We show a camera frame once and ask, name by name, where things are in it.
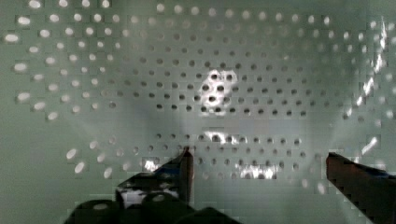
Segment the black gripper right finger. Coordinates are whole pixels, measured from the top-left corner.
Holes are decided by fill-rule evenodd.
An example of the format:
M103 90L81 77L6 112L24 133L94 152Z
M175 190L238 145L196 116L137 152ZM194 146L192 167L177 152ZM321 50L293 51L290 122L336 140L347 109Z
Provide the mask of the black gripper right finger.
M326 177L374 224L395 224L394 175L331 152Z

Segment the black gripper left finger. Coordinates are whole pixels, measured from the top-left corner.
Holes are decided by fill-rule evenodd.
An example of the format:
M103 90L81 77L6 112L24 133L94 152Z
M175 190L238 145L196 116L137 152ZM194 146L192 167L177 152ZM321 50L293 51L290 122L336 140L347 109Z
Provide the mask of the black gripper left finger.
M122 208L141 204L150 193L164 192L189 203L193 178L193 156L189 147L149 173L139 173L117 185L116 201Z

